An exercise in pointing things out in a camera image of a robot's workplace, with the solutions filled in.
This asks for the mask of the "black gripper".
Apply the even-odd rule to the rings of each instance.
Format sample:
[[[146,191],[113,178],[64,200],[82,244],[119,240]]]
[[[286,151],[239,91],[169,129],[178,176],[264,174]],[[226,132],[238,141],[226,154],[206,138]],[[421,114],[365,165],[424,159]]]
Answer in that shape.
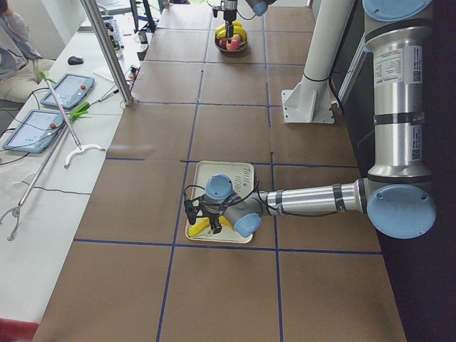
[[[233,21],[237,19],[237,0],[223,0],[225,31],[228,42],[231,43],[234,35]]]
[[[197,218],[210,217],[209,223],[212,234],[219,234],[222,230],[219,217],[225,213],[231,202],[230,199],[213,202],[202,197],[194,200],[186,199],[184,201],[185,214],[190,224],[195,224]]]

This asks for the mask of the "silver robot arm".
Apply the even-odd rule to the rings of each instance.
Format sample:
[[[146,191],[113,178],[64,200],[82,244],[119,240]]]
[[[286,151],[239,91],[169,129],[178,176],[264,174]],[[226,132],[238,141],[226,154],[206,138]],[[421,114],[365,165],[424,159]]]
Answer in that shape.
[[[268,7],[272,5],[275,0],[246,0],[246,3],[252,10],[255,16],[262,16],[267,11]],[[226,0],[220,1],[220,5],[216,6],[213,10],[214,17],[221,11],[225,21],[225,29],[227,32],[228,42],[232,40],[234,35],[234,21],[237,19],[238,1]]]
[[[423,43],[432,31],[431,1],[364,1],[363,48],[373,54],[375,163],[364,178],[299,190],[240,196],[226,175],[211,176],[203,193],[185,199],[187,234],[218,234],[225,226],[252,235],[265,214],[324,217],[359,211],[396,239],[429,231],[436,208],[431,173],[422,162]]]

